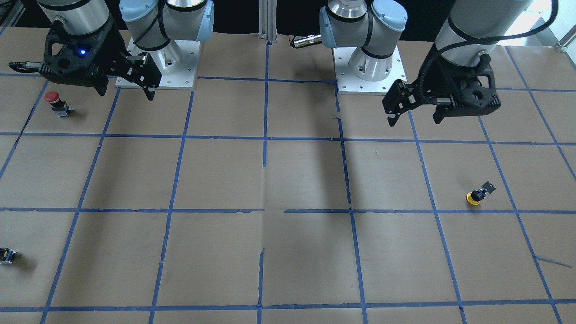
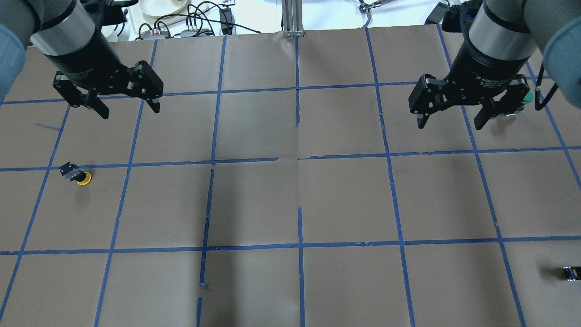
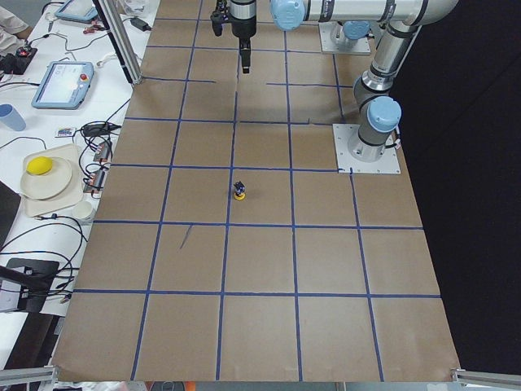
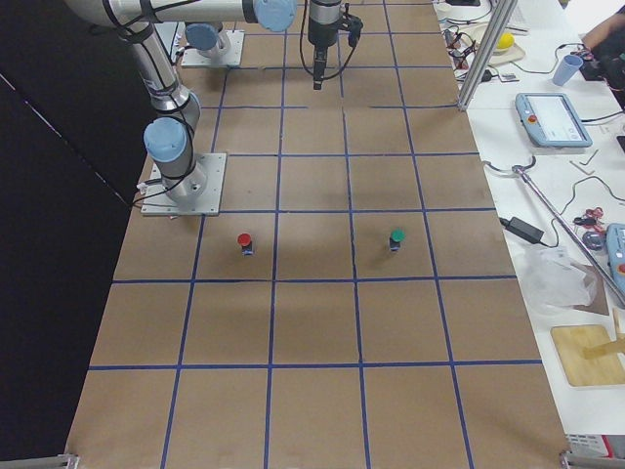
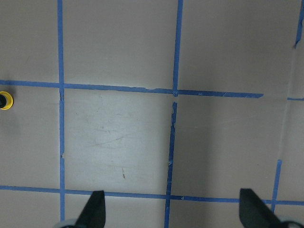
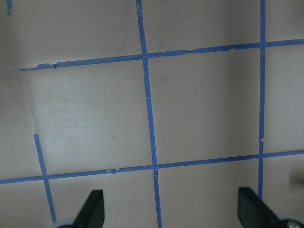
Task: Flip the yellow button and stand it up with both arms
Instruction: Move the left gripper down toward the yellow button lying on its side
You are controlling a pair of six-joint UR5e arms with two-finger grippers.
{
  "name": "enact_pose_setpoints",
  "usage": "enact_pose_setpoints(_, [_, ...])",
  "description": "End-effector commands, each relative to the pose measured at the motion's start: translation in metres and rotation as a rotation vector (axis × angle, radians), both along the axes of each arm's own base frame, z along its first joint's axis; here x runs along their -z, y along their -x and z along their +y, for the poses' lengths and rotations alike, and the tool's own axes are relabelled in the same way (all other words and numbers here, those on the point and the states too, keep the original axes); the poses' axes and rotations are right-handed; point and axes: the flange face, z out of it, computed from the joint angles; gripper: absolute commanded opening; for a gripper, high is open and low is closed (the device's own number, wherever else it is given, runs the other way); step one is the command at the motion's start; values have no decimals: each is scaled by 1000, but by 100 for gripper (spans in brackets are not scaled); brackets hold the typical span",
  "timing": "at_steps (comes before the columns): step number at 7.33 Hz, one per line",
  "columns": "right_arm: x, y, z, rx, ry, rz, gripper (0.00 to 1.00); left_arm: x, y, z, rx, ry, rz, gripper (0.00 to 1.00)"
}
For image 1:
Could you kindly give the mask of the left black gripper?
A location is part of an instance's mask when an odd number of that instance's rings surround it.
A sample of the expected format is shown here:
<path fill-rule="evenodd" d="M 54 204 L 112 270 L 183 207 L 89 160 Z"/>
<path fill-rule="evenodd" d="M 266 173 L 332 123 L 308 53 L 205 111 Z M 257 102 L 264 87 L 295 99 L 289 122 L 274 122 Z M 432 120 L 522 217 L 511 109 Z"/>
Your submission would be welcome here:
<path fill-rule="evenodd" d="M 419 71 L 418 82 L 395 80 L 382 99 L 387 122 L 394 127 L 399 117 L 421 105 L 432 104 L 436 110 L 434 122 L 440 124 L 446 117 L 484 116 L 502 105 L 498 97 L 494 70 L 489 54 L 481 54 L 473 67 L 458 66 L 442 56 L 434 61 L 428 54 Z"/>

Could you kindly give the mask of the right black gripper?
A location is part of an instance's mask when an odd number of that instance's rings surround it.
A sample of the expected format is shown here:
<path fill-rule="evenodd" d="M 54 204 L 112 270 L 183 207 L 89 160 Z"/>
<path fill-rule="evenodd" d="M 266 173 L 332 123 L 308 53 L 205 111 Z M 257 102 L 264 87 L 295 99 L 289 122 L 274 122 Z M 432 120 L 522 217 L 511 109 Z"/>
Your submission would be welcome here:
<path fill-rule="evenodd" d="M 46 37 L 42 62 L 9 62 L 8 66 L 20 73 L 39 72 L 52 83 L 94 88 L 101 96 L 106 93 L 108 76 L 119 76 L 141 88 L 149 101 L 162 76 L 150 53 L 127 56 L 112 17 L 100 29 L 80 36 L 68 33 L 62 21 L 55 20 Z"/>

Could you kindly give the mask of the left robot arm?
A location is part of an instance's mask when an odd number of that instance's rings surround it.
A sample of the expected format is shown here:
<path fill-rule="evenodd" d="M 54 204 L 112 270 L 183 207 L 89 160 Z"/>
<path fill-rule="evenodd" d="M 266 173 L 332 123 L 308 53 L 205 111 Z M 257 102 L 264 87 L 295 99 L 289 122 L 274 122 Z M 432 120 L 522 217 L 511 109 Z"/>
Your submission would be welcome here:
<path fill-rule="evenodd" d="M 445 117 L 484 116 L 501 107 L 491 67 L 491 52 L 503 40 L 529 37 L 549 27 L 559 12 L 551 2 L 548 21 L 529 31 L 506 31 L 530 0 L 457 0 L 436 36 L 418 77 L 395 80 L 382 99 L 387 121 L 421 105 L 434 105 L 436 124 Z M 348 64 L 360 79 L 380 81 L 389 75 L 393 51 L 405 30 L 407 10 L 394 0 L 330 0 L 319 11 L 319 32 L 329 49 L 353 47 Z"/>

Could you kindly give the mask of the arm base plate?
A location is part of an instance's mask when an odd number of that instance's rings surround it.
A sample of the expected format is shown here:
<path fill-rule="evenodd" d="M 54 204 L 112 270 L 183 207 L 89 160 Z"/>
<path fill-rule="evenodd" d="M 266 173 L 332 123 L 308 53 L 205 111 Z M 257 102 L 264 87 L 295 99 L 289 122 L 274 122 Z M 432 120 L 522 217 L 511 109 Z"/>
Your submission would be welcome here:
<path fill-rule="evenodd" d="M 161 73 L 158 90 L 193 90 L 203 42 L 167 40 L 148 53 Z"/>
<path fill-rule="evenodd" d="M 333 49 L 338 92 L 345 95 L 386 95 L 395 80 L 407 82 L 400 52 L 390 57 L 368 57 L 360 48 Z"/>

